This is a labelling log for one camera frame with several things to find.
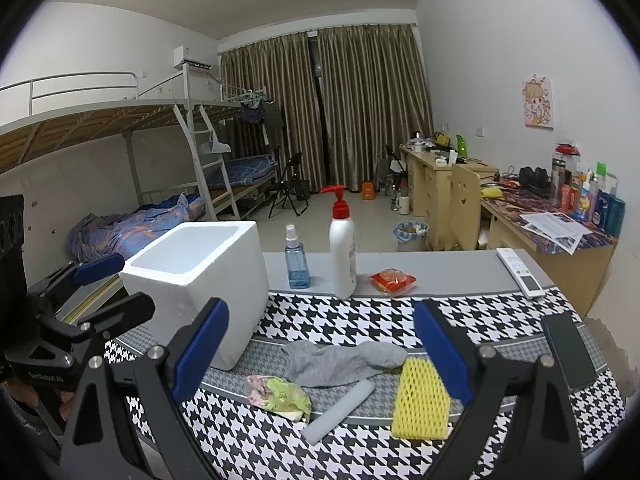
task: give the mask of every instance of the red pump head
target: red pump head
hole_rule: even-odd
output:
[[[334,218],[336,220],[344,220],[349,218],[349,204],[342,199],[344,193],[344,185],[338,184],[337,186],[327,186],[320,190],[321,193],[335,193],[334,202]]]

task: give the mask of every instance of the yellow foam net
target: yellow foam net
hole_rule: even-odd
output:
[[[447,437],[451,398],[431,361],[409,357],[402,366],[391,434],[398,438]]]

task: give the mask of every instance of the bed ladder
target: bed ladder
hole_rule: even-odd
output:
[[[231,188],[231,183],[229,182],[229,176],[226,172],[225,159],[222,156],[222,153],[217,153],[218,160],[212,162],[210,164],[202,165],[200,160],[200,153],[198,152],[198,143],[196,142],[196,134],[204,134],[208,133],[209,138],[214,142],[218,142],[218,135],[216,133],[213,124],[211,124],[211,120],[207,115],[207,111],[204,109],[204,106],[200,105],[200,115],[202,116],[202,120],[204,121],[207,129],[196,131],[193,124],[193,109],[191,109],[190,103],[188,102],[186,107],[186,121],[180,108],[178,105],[174,105],[174,114],[180,123],[180,127],[184,133],[184,136],[187,138],[187,142],[189,143],[189,149],[191,150],[191,158],[193,159],[193,170],[196,174],[196,182],[198,184],[198,192],[200,196],[204,200],[205,212],[210,221],[217,221],[218,216],[216,215],[216,206],[215,204],[219,202],[225,202],[227,199],[230,202],[231,208],[234,212],[234,220],[240,219],[240,213],[238,211],[238,205],[236,204],[236,199],[234,198],[234,193]],[[225,192],[213,200],[211,199],[211,195],[209,192],[209,186],[207,185],[207,181],[204,176],[204,170],[207,168],[213,168],[215,166],[220,166],[220,171],[222,172],[222,178],[225,181]]]

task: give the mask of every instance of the white lotion bottle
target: white lotion bottle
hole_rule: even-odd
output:
[[[333,215],[329,227],[329,250],[331,252],[331,277],[334,284],[334,296],[346,300],[356,289],[356,245],[354,240],[355,224],[349,214],[349,205],[342,199],[344,186],[329,186],[323,193],[335,193]]]

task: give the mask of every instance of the blue gripper pad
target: blue gripper pad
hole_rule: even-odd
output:
[[[103,278],[120,272],[124,267],[124,258],[121,254],[114,253],[96,262],[82,264],[73,276],[76,285],[89,285]]]
[[[211,298],[193,323],[175,333],[165,373],[176,404],[194,396],[228,326],[229,307],[220,298]]]
[[[415,335],[422,341],[424,350],[435,365],[449,396],[460,400],[462,405],[466,406],[473,398],[473,392],[469,384],[469,367],[450,338],[449,328],[453,329],[453,327],[449,325],[449,322],[435,304],[430,305],[430,308],[428,308],[425,304],[426,301],[431,300],[416,301],[414,303]],[[463,337],[473,346],[466,333]]]

